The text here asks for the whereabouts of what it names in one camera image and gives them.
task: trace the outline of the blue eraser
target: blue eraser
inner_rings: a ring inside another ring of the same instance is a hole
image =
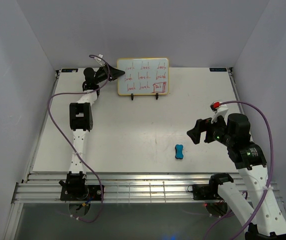
[[[176,159],[183,159],[183,145],[176,144],[175,145],[175,158]]]

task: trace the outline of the gray floor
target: gray floor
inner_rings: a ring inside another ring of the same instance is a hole
[[[68,204],[24,204],[16,240],[201,240],[217,218],[209,217],[203,203],[106,204],[94,223],[76,221]],[[85,216],[99,210],[92,204]],[[235,216],[223,219],[207,240],[227,240],[241,227]]]

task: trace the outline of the white table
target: white table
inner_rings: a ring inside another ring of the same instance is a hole
[[[55,93],[81,92],[84,68],[62,72]],[[228,72],[209,68],[170,68],[169,94],[119,96],[117,82],[109,82],[92,105],[93,130],[90,131],[85,161],[99,173],[235,173],[226,147],[213,142],[194,145],[186,132],[197,119],[213,116],[214,101],[235,100]],[[51,111],[55,121],[72,139],[69,104],[80,95],[54,98]],[[229,112],[239,113],[237,104]],[[183,160],[175,159],[175,145],[184,146]],[[32,171],[66,173],[73,150],[48,117],[41,135]]]

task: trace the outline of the yellow whiteboard frame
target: yellow whiteboard frame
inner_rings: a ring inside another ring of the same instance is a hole
[[[170,92],[170,60],[167,57],[122,57],[116,61],[116,68],[119,69],[119,60],[131,60],[131,59],[167,59],[167,69],[168,69],[168,86],[167,91],[159,93],[158,95],[167,95]],[[119,96],[131,96],[131,94],[121,94],[119,93],[119,79],[117,79],[117,94]],[[133,96],[155,96],[155,93],[133,93]]]

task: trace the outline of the gray wall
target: gray wall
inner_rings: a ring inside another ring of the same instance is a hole
[[[240,98],[258,106],[272,129],[275,154],[274,178],[286,209],[286,1],[268,3],[235,65]],[[254,140],[269,152],[262,118],[245,108]]]
[[[55,69],[89,54],[168,57],[172,67],[232,67],[268,0],[17,0]]]
[[[17,2],[0,0],[0,239],[54,74]]]

